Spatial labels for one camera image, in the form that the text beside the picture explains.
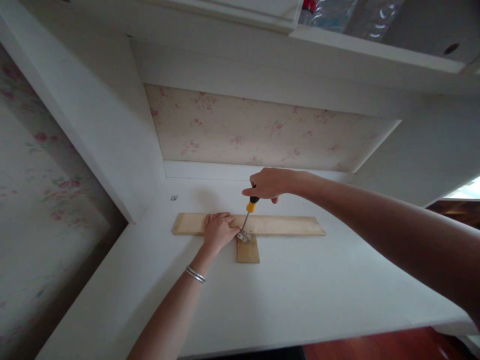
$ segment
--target bangle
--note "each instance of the bangle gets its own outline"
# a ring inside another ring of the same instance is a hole
[[[206,281],[206,279],[200,275],[198,272],[196,272],[195,270],[193,270],[190,265],[188,265],[185,269],[185,272],[187,272],[189,275],[191,275],[194,279],[198,280],[199,282],[201,282],[202,284]]]

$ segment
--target screwdriver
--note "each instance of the screwdriver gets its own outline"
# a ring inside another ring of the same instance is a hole
[[[260,200],[259,197],[257,196],[250,196],[250,202],[246,206],[246,218],[245,221],[243,222],[243,225],[241,226],[240,231],[244,230],[245,224],[247,223],[247,220],[249,218],[250,213],[253,213],[255,211],[255,206],[257,205],[257,202]]]

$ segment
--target forearm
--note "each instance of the forearm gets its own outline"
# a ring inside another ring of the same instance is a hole
[[[217,255],[216,249],[202,246],[190,263],[206,277]],[[128,360],[176,359],[187,337],[202,283],[184,272],[156,309],[131,350]]]
[[[478,320],[480,231],[387,196],[297,172],[285,192],[321,206]]]

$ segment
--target wooden floor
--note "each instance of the wooden floor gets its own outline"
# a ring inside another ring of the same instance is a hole
[[[308,360],[470,360],[456,338],[431,327],[305,345]]]

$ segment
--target hand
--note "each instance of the hand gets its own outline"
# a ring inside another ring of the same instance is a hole
[[[289,185],[295,182],[294,177],[298,171],[264,167],[260,172],[250,176],[251,185],[255,188],[248,188],[241,193],[245,196],[256,196],[261,199],[271,199],[276,204],[279,196],[288,192]]]
[[[215,252],[219,252],[240,232],[239,227],[229,226],[233,220],[235,218],[229,212],[207,215],[203,223],[203,244]]]

